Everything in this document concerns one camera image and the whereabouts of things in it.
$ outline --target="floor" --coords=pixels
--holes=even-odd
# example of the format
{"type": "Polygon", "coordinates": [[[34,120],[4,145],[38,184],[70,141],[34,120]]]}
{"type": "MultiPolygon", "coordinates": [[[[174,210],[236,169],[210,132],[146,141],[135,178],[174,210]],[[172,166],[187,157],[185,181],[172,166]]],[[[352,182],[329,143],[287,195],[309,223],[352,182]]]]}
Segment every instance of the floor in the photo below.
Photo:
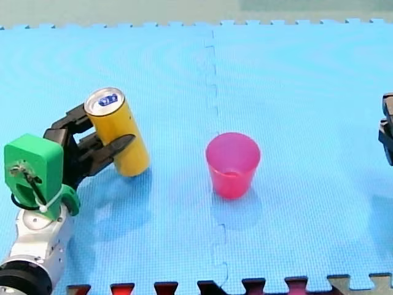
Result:
{"type": "MultiPolygon", "coordinates": [[[[319,22],[334,19],[343,22],[346,18],[383,18],[393,21],[393,1],[387,0],[2,0],[0,1],[0,27],[18,25],[37,27],[41,23],[52,23],[62,27],[67,23],[89,26],[102,23],[114,26],[127,22],[139,26],[144,22],[161,25],[169,21],[180,21],[185,25],[193,22],[218,24],[221,20],[285,20],[294,23],[307,19],[319,22]]],[[[332,285],[344,295],[389,295],[390,277],[375,277],[373,291],[348,291],[347,279],[331,279],[332,285]]]]}

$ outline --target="cable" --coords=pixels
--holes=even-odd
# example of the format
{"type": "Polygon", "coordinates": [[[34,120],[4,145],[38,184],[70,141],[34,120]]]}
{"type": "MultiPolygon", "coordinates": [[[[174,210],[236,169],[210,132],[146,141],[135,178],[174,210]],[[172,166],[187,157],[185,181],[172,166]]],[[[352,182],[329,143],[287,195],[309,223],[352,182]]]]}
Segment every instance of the cable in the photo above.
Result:
{"type": "Polygon", "coordinates": [[[37,210],[39,210],[39,206],[30,207],[30,206],[25,206],[25,205],[19,203],[17,201],[17,199],[15,198],[14,194],[11,194],[11,201],[12,201],[12,203],[14,203],[15,206],[17,206],[17,207],[19,207],[21,209],[24,209],[24,210],[28,210],[28,211],[37,211],[37,210]]]}
{"type": "MultiPolygon", "coordinates": [[[[37,187],[36,180],[32,178],[27,172],[23,172],[23,176],[25,177],[28,184],[30,184],[31,188],[33,189],[34,193],[37,195],[37,198],[42,203],[42,205],[46,205],[47,201],[45,200],[44,196],[42,195],[41,191],[37,187]]],[[[40,209],[40,206],[26,206],[17,201],[14,194],[11,194],[11,201],[14,203],[15,206],[28,210],[28,211],[37,211],[40,209]]]]}
{"type": "Polygon", "coordinates": [[[34,178],[32,178],[29,174],[27,174],[27,172],[23,172],[23,175],[25,176],[26,181],[30,184],[31,188],[33,189],[33,191],[36,193],[38,199],[40,200],[40,202],[43,205],[47,204],[47,201],[45,200],[44,196],[41,194],[41,191],[39,190],[39,188],[37,187],[37,184],[35,183],[34,178]]]}

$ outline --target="blue label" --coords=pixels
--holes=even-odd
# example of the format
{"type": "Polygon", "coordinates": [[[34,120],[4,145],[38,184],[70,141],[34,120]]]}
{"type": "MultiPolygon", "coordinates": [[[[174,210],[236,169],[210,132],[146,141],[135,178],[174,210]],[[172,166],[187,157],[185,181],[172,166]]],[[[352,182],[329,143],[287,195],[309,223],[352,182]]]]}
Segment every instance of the blue label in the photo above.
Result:
{"type": "Polygon", "coordinates": [[[100,106],[108,106],[111,103],[115,103],[116,101],[117,101],[117,95],[113,93],[112,95],[108,95],[108,96],[100,98],[100,100],[98,101],[98,104],[100,106]]]}

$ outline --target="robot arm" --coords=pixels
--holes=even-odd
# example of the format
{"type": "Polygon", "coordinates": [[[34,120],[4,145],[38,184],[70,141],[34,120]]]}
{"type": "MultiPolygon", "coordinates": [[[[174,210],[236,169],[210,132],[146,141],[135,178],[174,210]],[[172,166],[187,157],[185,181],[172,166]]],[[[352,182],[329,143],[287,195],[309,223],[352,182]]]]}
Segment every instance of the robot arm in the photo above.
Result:
{"type": "Polygon", "coordinates": [[[81,104],[43,138],[23,135],[5,146],[6,183],[21,210],[17,239],[0,265],[0,294],[49,295],[61,278],[72,216],[80,207],[78,185],[111,164],[135,138],[124,135],[104,146],[92,133],[76,143],[74,135],[92,127],[81,104]]]}
{"type": "Polygon", "coordinates": [[[393,166],[393,93],[383,95],[382,109],[385,119],[379,124],[378,139],[383,144],[389,165],[393,166]]]}

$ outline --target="can lid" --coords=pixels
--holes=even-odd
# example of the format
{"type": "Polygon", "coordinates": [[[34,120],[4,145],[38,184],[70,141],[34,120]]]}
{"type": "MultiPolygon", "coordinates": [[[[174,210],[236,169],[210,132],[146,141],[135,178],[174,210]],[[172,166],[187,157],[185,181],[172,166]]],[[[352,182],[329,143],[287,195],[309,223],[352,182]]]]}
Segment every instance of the can lid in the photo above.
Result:
{"type": "Polygon", "coordinates": [[[93,116],[105,116],[116,110],[125,100],[123,92],[117,88],[102,88],[93,92],[85,101],[85,111],[93,116]]]}

